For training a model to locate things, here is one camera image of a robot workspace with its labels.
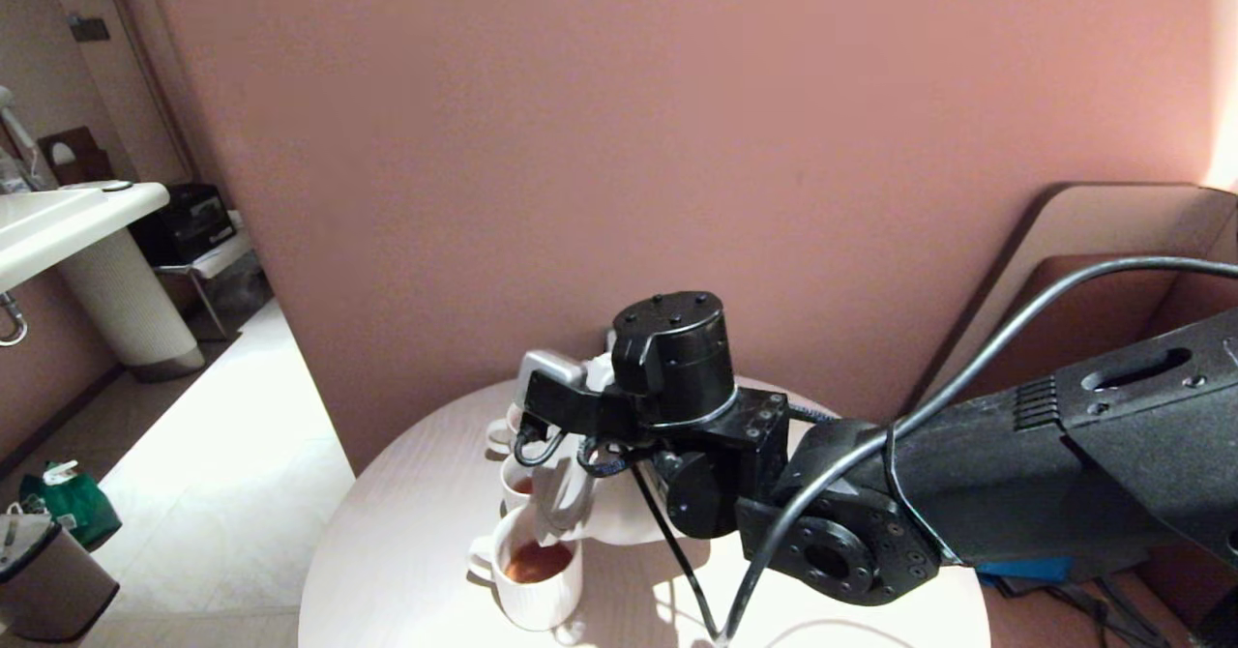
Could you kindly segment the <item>white electric kettle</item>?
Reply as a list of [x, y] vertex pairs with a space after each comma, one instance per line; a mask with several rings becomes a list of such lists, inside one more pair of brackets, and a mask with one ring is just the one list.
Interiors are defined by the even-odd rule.
[[[600, 354], [584, 361], [588, 367], [587, 385], [600, 392], [614, 385], [612, 359]], [[634, 472], [647, 478], [652, 472], [645, 463], [625, 473], [607, 478], [589, 476], [579, 463], [578, 435], [569, 435], [556, 453], [540, 463], [534, 473], [534, 492], [529, 506], [539, 512], [539, 541], [584, 541], [593, 539], [610, 545], [636, 545], [662, 541], [664, 534], [647, 510], [638, 489]]]

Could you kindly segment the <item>medium white ribbed mug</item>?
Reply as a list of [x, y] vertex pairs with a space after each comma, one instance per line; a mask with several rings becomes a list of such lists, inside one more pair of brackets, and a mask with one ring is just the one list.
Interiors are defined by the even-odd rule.
[[522, 406], [510, 404], [505, 415], [487, 425], [487, 449], [491, 453], [508, 456], [513, 453], [515, 437], [521, 427]]

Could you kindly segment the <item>small white mug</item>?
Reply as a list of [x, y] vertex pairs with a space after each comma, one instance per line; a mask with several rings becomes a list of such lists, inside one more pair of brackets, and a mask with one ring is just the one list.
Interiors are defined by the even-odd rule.
[[501, 510], [505, 515], [509, 512], [517, 510], [517, 508], [531, 501], [534, 473], [539, 468], [517, 462], [517, 458], [514, 458], [513, 455], [508, 455], [508, 458], [504, 458], [499, 473], [499, 484], [501, 488]]

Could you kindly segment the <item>large white ribbed mug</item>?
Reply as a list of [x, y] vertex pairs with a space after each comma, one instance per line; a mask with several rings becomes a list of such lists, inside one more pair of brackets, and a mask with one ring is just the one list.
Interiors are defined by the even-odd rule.
[[517, 507], [490, 535], [469, 546], [468, 572], [491, 585], [505, 617], [519, 629], [556, 629], [583, 595], [581, 541], [539, 541], [539, 512]]

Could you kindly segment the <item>blue cushion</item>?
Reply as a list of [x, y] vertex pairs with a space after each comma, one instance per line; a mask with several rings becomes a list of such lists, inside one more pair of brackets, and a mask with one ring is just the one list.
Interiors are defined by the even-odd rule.
[[976, 567], [978, 574], [998, 579], [1014, 579], [1044, 584], [1062, 584], [1070, 580], [1075, 559], [1070, 556], [1021, 559], [1004, 563], [985, 563]]

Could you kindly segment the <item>beige leaning board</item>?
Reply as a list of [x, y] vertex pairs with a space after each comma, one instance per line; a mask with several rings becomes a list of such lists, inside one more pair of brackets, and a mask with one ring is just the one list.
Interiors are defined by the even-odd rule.
[[903, 401], [917, 406], [997, 331], [1016, 292], [1049, 256], [1167, 254], [1229, 260], [1238, 195], [1198, 185], [1052, 185], [1037, 195]]

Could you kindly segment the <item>black box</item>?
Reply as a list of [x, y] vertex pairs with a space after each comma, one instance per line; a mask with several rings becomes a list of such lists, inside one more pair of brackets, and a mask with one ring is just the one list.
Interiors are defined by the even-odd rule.
[[189, 265], [236, 235], [215, 186], [173, 185], [168, 192], [167, 206], [128, 225], [150, 265]]

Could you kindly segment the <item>beige door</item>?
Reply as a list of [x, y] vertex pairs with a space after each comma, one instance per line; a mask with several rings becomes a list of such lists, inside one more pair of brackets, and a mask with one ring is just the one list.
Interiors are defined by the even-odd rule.
[[151, 17], [152, 0], [57, 0], [63, 24], [71, 14], [102, 17], [111, 33], [106, 43], [72, 45], [102, 98], [124, 171], [140, 181], [189, 185], [203, 180], [202, 167], [176, 109], [175, 88], [163, 81], [160, 47], [166, 32]]

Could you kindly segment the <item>green bag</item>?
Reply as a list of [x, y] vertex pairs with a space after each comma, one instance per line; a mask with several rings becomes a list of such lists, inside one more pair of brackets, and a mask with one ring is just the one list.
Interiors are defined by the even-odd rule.
[[109, 541], [123, 527], [97, 478], [80, 468], [78, 461], [50, 461], [43, 472], [24, 476], [17, 503], [28, 515], [52, 517], [89, 551]]

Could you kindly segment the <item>white sink counter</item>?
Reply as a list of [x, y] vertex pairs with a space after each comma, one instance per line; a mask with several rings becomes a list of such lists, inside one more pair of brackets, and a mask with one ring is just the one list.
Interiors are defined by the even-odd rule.
[[0, 294], [121, 232], [170, 202], [167, 186], [137, 182], [123, 192], [0, 195]]

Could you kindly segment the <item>brown trash bin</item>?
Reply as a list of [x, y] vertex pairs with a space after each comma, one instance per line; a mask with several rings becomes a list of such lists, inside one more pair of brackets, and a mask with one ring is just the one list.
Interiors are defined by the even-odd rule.
[[80, 641], [119, 591], [53, 517], [0, 513], [0, 633], [40, 643]]

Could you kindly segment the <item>white ribbed pedestal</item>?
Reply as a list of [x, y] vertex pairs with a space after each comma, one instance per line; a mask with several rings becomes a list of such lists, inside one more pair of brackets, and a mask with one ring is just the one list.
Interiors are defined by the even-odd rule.
[[132, 379], [171, 382], [206, 367], [198, 339], [128, 229], [76, 252], [56, 270]]

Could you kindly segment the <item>brown wall tissue holder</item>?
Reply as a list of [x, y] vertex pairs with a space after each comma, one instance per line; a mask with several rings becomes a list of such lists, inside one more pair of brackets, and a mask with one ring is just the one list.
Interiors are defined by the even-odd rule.
[[51, 133], [37, 138], [36, 144], [61, 187], [116, 177], [109, 155], [97, 144], [89, 128]]

